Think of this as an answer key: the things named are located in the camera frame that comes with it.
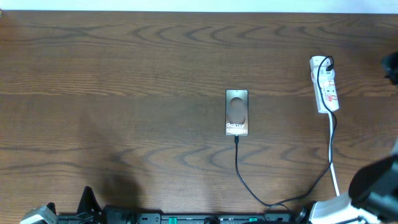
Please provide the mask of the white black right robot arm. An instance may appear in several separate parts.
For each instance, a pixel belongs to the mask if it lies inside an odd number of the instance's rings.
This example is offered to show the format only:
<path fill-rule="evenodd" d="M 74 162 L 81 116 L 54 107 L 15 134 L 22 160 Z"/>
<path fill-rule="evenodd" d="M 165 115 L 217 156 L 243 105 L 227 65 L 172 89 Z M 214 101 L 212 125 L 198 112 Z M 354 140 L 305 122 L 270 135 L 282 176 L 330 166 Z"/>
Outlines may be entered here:
<path fill-rule="evenodd" d="M 333 139 L 340 108 L 335 86 L 332 56 L 310 59 L 317 110 L 327 114 L 330 123 L 328 169 L 331 172 L 336 197 L 315 202 L 308 209 L 308 223 L 389 223 L 397 221 L 397 151 L 390 156 L 360 169 L 346 193 L 338 188 L 333 165 Z"/>

